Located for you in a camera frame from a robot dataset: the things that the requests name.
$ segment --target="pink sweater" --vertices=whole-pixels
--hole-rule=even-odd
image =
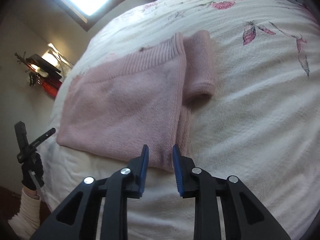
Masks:
[[[150,149],[149,166],[173,171],[172,146],[185,155],[191,102],[214,91],[207,31],[176,33],[154,47],[88,70],[71,82],[57,143],[128,161]]]

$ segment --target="silver bolt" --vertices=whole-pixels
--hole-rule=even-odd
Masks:
[[[85,184],[91,184],[92,182],[94,182],[94,178],[93,177],[86,177],[83,181]]]
[[[237,183],[239,181],[239,179],[236,176],[230,176],[229,177],[229,181],[232,182],[232,183]]]
[[[200,168],[198,168],[198,167],[193,168],[191,171],[192,171],[192,173],[194,173],[194,174],[200,174],[200,173],[202,172],[202,170],[201,170]]]
[[[129,174],[131,170],[129,168],[123,168],[120,172],[121,174],[126,175],[126,174]]]

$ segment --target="wall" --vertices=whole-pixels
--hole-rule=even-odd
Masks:
[[[29,142],[45,132],[53,105],[41,88],[29,87],[28,68],[17,63],[14,53],[44,54],[47,43],[15,16],[8,14],[0,25],[0,186],[20,192],[22,173],[14,124],[26,124]]]
[[[47,43],[75,63],[90,39],[110,20],[136,6],[155,0],[126,0],[106,14],[88,32],[84,31],[52,0],[17,0],[12,13]]]

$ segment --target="window frame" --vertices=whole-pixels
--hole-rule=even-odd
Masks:
[[[102,17],[125,0],[108,0],[96,12],[88,16],[69,0],[53,0],[86,32],[89,31]]]

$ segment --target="blue gripper pad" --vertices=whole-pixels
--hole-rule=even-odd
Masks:
[[[142,158],[142,166],[141,166],[141,171],[139,175],[139,195],[140,196],[142,196],[145,185],[146,185],[147,167],[149,163],[149,148],[147,145],[143,146],[141,158]]]
[[[173,166],[174,166],[174,174],[176,175],[176,182],[178,192],[180,193],[180,197],[184,194],[183,188],[183,174],[182,174],[182,167],[181,167],[181,153],[179,146],[175,144],[172,147],[172,159],[173,159]]]

